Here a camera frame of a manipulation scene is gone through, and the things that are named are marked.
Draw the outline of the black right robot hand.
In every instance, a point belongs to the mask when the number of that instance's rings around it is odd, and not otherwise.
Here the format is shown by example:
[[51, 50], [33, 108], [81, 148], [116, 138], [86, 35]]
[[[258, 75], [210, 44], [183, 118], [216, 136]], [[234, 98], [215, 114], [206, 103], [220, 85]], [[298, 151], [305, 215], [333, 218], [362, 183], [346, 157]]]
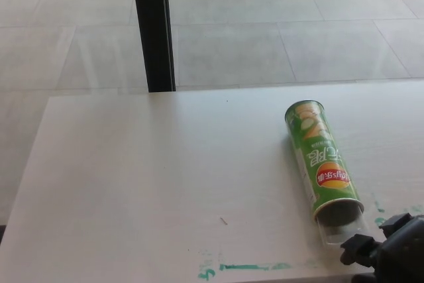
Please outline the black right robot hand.
[[386, 240], [355, 234], [341, 245], [340, 261], [373, 268], [371, 274], [355, 274], [352, 282], [422, 282], [423, 216], [395, 215], [379, 228]]

